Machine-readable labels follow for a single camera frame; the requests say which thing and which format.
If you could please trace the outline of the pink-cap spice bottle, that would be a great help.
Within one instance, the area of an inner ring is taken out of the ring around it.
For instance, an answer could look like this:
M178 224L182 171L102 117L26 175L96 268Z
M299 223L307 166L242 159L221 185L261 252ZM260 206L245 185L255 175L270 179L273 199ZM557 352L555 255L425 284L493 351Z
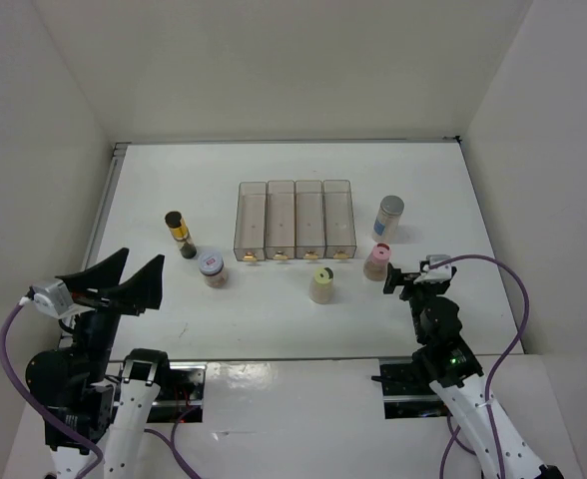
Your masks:
M375 245L364 262L364 276L372 281L384 281L390 256L391 250L388 244L379 242Z

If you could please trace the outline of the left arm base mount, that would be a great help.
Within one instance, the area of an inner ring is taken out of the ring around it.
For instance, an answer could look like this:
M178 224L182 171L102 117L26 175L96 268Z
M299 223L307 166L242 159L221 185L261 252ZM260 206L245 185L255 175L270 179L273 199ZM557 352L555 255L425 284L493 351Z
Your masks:
M202 365L173 365L163 351L133 350L119 366L107 368L115 388L114 424L200 422L206 371Z

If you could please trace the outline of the silver-lid blue-label jar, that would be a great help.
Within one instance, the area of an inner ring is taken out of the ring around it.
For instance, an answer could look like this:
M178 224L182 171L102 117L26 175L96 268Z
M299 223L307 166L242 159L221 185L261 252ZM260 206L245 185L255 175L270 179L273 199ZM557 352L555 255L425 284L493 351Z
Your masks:
M372 237L377 242L390 243L404 212L404 201L398 196L385 196L379 204L373 224Z

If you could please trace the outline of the grey-lid red-label spice jar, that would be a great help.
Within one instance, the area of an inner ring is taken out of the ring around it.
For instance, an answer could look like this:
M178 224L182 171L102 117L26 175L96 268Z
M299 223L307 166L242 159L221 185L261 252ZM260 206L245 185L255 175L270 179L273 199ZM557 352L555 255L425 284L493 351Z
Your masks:
M222 254L216 250L205 251L199 256L199 271L209 287L223 287L228 278Z

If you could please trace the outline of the tall black-cap gold bottle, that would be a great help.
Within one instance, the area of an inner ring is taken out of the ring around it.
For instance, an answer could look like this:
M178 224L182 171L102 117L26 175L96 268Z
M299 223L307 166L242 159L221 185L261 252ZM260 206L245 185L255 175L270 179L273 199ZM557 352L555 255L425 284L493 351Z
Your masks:
M185 259L194 258L198 251L183 215L178 211L170 211L165 214L165 223L177 244L181 256Z

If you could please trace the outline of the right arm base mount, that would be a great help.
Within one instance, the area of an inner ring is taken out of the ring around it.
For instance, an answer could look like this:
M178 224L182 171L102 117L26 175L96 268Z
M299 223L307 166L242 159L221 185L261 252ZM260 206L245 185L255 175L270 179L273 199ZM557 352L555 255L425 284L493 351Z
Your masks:
M381 360L370 377L382 392L384 417L417 419L445 417L448 409L408 359Z

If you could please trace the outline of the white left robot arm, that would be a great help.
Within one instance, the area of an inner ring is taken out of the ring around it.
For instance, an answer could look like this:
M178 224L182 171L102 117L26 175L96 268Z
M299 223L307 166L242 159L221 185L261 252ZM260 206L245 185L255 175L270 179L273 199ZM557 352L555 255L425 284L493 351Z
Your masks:
M163 299L164 256L122 280L128 255L123 247L81 272L30 288L40 312L74 320L71 344L38 353L25 371L32 396L67 428L45 425L61 478L133 477L153 402L173 386L167 353L146 348L125 357L117 383L107 379L122 316L157 310Z

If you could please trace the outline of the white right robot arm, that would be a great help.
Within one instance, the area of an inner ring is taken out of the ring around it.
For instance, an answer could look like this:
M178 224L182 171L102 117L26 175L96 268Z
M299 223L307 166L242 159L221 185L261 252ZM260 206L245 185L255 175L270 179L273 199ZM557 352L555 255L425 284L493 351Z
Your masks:
M420 347L411 356L411 380L423 392L434 392L466 437L483 478L561 478L528 446L499 404L488 376L462 338L459 306L445 296L456 269L434 272L429 261L419 272L387 266L385 294L402 288Z

